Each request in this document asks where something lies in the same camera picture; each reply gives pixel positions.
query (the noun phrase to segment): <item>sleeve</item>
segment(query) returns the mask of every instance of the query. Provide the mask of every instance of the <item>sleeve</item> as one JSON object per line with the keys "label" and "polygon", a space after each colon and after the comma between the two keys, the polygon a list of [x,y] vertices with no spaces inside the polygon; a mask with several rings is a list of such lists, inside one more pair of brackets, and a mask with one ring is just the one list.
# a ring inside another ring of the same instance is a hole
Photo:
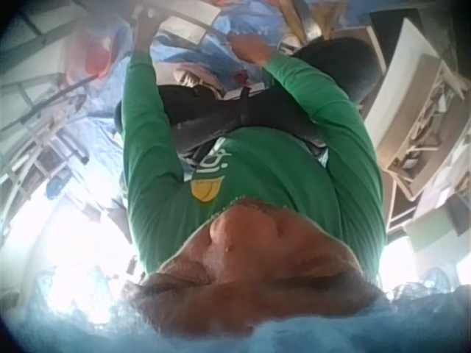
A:
{"label": "sleeve", "polygon": [[357,107],[328,75],[274,54],[266,70],[315,122],[329,148],[327,172],[341,211],[341,235],[370,278],[386,242],[383,186],[375,150]]}
{"label": "sleeve", "polygon": [[183,185],[183,167],[155,80],[151,57],[134,53],[122,103],[124,178],[132,241],[146,271],[155,263],[155,247],[172,241],[157,230],[166,202]]}

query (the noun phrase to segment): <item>nose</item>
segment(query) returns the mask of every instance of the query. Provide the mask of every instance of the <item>nose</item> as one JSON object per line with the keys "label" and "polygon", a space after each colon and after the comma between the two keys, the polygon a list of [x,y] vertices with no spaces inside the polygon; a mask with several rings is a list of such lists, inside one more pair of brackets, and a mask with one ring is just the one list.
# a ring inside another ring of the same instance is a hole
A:
{"label": "nose", "polygon": [[234,248],[262,246],[277,237],[277,226],[267,213],[254,207],[236,204],[219,215],[210,226],[213,244]]}

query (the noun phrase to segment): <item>hand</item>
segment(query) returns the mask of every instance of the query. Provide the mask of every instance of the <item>hand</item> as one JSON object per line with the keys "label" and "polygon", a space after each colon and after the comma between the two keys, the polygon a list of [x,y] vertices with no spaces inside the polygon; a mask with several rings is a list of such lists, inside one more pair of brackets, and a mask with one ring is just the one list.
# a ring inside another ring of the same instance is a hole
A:
{"label": "hand", "polygon": [[229,35],[228,37],[234,54],[240,60],[263,67],[273,55],[273,49],[257,35]]}
{"label": "hand", "polygon": [[156,12],[154,12],[152,17],[149,17],[149,9],[147,7],[143,8],[139,13],[138,25],[135,29],[134,51],[149,53],[152,41],[154,40],[160,25],[165,20],[166,16]]}

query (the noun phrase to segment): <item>green long-sleeve shirt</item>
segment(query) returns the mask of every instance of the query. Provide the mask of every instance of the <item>green long-sleeve shirt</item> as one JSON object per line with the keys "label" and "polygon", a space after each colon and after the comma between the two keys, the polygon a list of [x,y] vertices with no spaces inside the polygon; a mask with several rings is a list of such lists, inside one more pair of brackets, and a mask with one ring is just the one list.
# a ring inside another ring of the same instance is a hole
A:
{"label": "green long-sleeve shirt", "polygon": [[184,182],[151,58],[132,56],[122,106],[124,175],[132,239],[147,273],[242,197],[309,217],[347,244],[370,278],[378,272],[386,239],[382,184],[356,106],[329,76],[301,60],[275,54],[266,70],[318,124],[329,148],[327,167],[294,137],[250,127],[228,134]]}

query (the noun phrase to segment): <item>yellow logo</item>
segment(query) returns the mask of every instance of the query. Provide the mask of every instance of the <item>yellow logo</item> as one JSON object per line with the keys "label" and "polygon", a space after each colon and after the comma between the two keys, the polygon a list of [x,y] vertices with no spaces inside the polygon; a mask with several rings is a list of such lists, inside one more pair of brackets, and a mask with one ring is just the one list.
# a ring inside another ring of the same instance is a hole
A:
{"label": "yellow logo", "polygon": [[223,179],[221,176],[216,179],[192,180],[191,193],[201,202],[209,202],[218,195]]}

